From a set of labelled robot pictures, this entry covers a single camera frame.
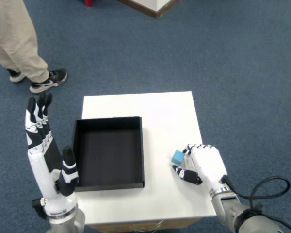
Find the person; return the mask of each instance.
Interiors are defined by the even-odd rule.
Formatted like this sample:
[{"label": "person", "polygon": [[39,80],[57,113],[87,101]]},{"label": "person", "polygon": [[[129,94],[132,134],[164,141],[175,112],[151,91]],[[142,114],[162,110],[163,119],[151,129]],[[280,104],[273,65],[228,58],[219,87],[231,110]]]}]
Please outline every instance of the person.
[{"label": "person", "polygon": [[48,71],[38,55],[37,37],[23,0],[0,0],[0,64],[10,81],[31,81],[30,91],[40,93],[67,79],[64,69]]}]

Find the shoe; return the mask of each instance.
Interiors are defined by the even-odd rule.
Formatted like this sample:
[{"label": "shoe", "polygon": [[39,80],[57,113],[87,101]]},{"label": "shoe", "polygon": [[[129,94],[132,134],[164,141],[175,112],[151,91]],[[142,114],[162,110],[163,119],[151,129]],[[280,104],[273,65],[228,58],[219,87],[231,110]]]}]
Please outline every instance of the shoe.
[{"label": "shoe", "polygon": [[66,81],[68,73],[64,69],[53,70],[49,72],[49,77],[42,83],[31,83],[29,90],[32,93],[40,93],[50,89],[51,87],[56,87]]},{"label": "shoe", "polygon": [[7,71],[10,73],[10,81],[13,83],[19,83],[24,78],[26,78],[26,75],[22,74],[21,72],[15,72],[11,69],[7,69]]}]

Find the black tray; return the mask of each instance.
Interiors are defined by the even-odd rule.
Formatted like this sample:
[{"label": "black tray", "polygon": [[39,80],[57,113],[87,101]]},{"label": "black tray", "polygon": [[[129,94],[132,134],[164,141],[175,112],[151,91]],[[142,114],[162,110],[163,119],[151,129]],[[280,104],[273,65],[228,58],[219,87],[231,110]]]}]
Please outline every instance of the black tray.
[{"label": "black tray", "polygon": [[77,120],[73,152],[77,192],[145,186],[141,117]]}]

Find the white table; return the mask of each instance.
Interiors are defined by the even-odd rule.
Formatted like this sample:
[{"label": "white table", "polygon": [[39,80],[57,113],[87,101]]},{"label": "white table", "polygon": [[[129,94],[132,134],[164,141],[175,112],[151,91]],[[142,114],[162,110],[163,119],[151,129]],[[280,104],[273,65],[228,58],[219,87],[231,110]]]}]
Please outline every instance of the white table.
[{"label": "white table", "polygon": [[191,92],[84,97],[82,119],[110,117],[142,117],[145,187],[77,193],[86,225],[215,216],[204,185],[171,168],[175,150],[202,143]]}]

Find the small blue block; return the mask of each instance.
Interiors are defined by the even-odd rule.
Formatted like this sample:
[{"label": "small blue block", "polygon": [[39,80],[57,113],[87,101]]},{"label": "small blue block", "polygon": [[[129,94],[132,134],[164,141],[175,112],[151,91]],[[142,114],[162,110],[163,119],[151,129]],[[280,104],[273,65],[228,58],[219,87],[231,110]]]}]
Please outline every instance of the small blue block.
[{"label": "small blue block", "polygon": [[177,150],[175,153],[174,153],[174,156],[172,158],[172,162],[174,164],[177,164],[178,166],[181,165],[182,161],[183,161],[183,158],[184,158],[184,153],[182,153],[181,151]]}]

